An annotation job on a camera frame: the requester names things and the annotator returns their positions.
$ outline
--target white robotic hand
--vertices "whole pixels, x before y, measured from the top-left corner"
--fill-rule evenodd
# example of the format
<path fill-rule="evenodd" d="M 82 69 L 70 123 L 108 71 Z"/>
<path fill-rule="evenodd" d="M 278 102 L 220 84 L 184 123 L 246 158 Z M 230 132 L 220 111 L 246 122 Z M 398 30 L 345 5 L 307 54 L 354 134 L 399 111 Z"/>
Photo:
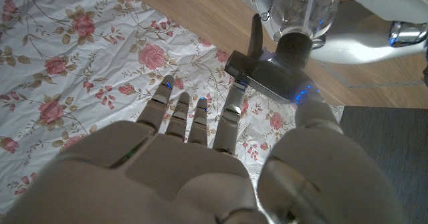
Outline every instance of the white robotic hand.
<path fill-rule="evenodd" d="M 267 223 L 245 167 L 224 153 L 233 147 L 207 148 L 205 99 L 187 143 L 187 93 L 158 133 L 173 82 L 164 78 L 136 123 L 115 122 L 61 152 L 3 223 Z"/>

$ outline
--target silver metal part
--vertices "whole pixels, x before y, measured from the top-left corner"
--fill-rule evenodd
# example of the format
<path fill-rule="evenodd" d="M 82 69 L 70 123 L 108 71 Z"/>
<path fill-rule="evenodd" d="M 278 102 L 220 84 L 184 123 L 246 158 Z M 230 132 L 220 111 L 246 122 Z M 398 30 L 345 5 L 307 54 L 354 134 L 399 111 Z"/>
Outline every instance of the silver metal part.
<path fill-rule="evenodd" d="M 177 140 L 184 141 L 187 125 L 187 112 L 189 111 L 190 96 L 184 92 L 180 95 L 179 101 L 175 106 L 175 110 L 169 120 L 166 135 L 169 135 Z"/>
<path fill-rule="evenodd" d="M 152 98 L 147 102 L 146 108 L 144 108 L 138 117 L 137 123 L 147 124 L 152 127 L 155 132 L 159 130 L 168 105 L 169 97 L 173 91 L 173 85 L 174 78 L 172 76 L 165 76 Z"/>
<path fill-rule="evenodd" d="M 421 43 L 427 39 L 428 24 L 394 21 L 389 31 L 389 44 L 392 47 L 404 47 Z"/>
<path fill-rule="evenodd" d="M 356 1 L 343 2 L 326 33 L 324 46 L 312 50 L 310 57 L 336 64 L 367 64 L 427 50 L 425 41 L 391 47 L 389 34 L 392 24 Z"/>
<path fill-rule="evenodd" d="M 386 21 L 428 22 L 428 0 L 355 0 Z"/>
<path fill-rule="evenodd" d="M 207 146 L 207 108 L 207 100 L 200 98 L 193 116 L 192 128 L 187 139 L 188 143 L 198 143 Z"/>
<path fill-rule="evenodd" d="M 235 154 L 238 124 L 246 88 L 245 84 L 237 81 L 234 81 L 230 88 L 214 138 L 214 150 Z"/>

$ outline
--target wrinkled fabric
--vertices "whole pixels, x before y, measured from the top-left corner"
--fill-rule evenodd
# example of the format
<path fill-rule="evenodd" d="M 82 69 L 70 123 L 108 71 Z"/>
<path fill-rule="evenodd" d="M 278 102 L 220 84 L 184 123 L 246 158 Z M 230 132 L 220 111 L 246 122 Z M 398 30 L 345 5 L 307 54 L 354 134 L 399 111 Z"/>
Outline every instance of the wrinkled fabric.
<path fill-rule="evenodd" d="M 112 122 L 136 120 L 168 74 L 175 89 L 164 123 L 186 91 L 189 129 L 204 97 L 212 146 L 233 81 L 225 52 L 139 0 L 0 5 L 0 213 L 59 151 Z M 295 127 L 295 109 L 247 91 L 235 156 L 254 184 L 272 146 Z M 339 120 L 342 108 L 332 109 Z"/>

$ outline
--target wooden floor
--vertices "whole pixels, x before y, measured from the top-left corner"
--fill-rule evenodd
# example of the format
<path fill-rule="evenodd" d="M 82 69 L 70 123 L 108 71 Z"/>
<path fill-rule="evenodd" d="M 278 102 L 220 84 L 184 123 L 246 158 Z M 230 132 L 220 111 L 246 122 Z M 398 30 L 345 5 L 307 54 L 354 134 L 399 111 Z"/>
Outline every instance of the wooden floor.
<path fill-rule="evenodd" d="M 243 0 L 142 1 L 227 53 L 247 52 L 255 11 Z M 270 51 L 276 48 L 265 32 L 263 44 Z M 329 104 L 428 108 L 428 88 L 421 79 L 426 65 L 423 54 L 358 66 L 310 60 L 305 72 Z"/>
<path fill-rule="evenodd" d="M 407 223 L 428 223 L 428 110 L 346 106 L 340 125 L 383 169 Z"/>

